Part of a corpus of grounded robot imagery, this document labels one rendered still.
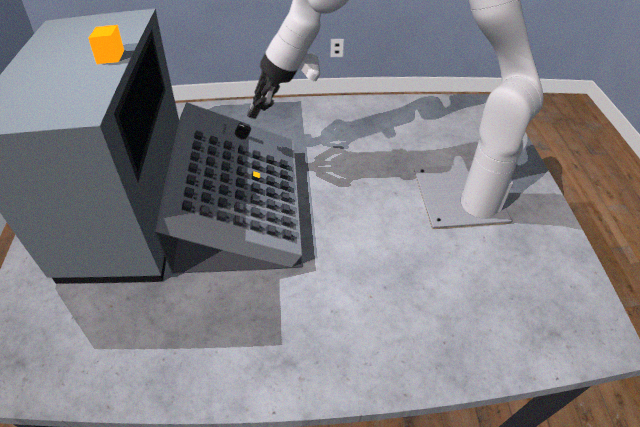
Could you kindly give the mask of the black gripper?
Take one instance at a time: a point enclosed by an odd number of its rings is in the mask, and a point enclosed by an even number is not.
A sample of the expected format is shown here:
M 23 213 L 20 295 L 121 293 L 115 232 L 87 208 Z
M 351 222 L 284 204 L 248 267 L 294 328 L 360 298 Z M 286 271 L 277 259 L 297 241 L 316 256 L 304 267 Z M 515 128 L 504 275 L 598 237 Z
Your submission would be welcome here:
M 259 83 L 254 91 L 254 101 L 247 111 L 247 117 L 251 119 L 256 119 L 261 110 L 265 111 L 274 104 L 274 100 L 272 100 L 272 98 L 274 94 L 278 92 L 280 88 L 279 84 L 290 82 L 297 72 L 297 70 L 287 71 L 276 66 L 268 59 L 266 53 L 264 54 L 260 62 L 260 68 L 265 74 L 268 75 L 265 75 L 262 72 L 259 78 L 260 81 L 258 81 Z

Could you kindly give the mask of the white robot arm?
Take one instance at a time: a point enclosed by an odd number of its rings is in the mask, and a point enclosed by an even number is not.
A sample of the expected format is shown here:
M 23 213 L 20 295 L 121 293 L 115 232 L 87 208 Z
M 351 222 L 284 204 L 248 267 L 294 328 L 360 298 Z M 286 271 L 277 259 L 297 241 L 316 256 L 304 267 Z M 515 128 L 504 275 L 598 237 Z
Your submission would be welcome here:
M 320 30 L 320 13 L 332 13 L 348 1 L 293 0 L 266 51 L 268 59 L 287 71 L 300 69 L 307 78 L 317 81 L 318 56 L 307 52 Z M 485 104 L 461 205 L 475 217 L 489 218 L 504 206 L 523 150 L 523 136 L 541 110 L 544 95 L 521 0 L 469 0 L 469 4 L 475 22 L 496 52 L 502 84 L 490 93 Z

